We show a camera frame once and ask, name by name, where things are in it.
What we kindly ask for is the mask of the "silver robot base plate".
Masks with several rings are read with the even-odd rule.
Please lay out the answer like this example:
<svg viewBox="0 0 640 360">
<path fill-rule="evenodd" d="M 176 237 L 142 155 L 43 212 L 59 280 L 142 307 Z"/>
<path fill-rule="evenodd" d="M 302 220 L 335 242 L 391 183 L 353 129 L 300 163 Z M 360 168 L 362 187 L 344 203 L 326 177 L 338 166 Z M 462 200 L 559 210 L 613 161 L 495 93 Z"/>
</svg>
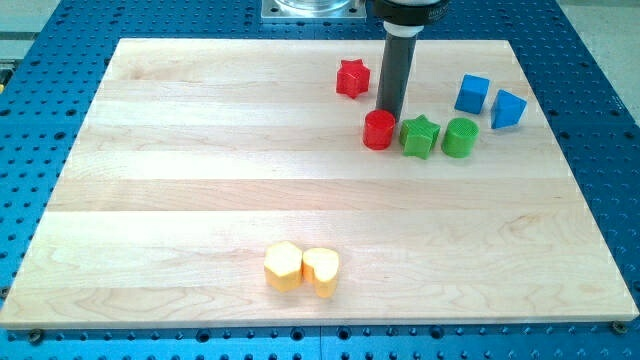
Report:
<svg viewBox="0 0 640 360">
<path fill-rule="evenodd" d="M 266 20 L 363 19 L 363 0 L 262 0 L 261 18 Z"/>
</svg>

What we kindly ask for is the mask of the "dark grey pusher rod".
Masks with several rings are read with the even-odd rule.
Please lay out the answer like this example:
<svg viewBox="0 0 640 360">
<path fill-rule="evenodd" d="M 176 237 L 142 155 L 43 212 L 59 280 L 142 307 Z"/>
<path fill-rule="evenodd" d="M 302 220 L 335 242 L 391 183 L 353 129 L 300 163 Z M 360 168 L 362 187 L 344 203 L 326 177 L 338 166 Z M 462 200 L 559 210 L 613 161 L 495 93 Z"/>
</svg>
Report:
<svg viewBox="0 0 640 360">
<path fill-rule="evenodd" d="M 384 22 L 386 31 L 376 108 L 400 119 L 418 34 L 423 25 L 407 26 Z"/>
</svg>

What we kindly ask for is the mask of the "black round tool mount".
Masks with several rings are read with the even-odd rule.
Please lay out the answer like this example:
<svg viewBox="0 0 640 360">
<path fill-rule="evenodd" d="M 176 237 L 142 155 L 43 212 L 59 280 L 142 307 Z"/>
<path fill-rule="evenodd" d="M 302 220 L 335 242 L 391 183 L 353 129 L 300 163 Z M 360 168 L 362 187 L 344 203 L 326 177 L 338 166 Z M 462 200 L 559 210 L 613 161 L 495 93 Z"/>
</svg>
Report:
<svg viewBox="0 0 640 360">
<path fill-rule="evenodd" d="M 401 26 L 430 25 L 441 20 L 449 10 L 449 0 L 400 1 L 375 0 L 374 14 L 382 20 Z"/>
</svg>

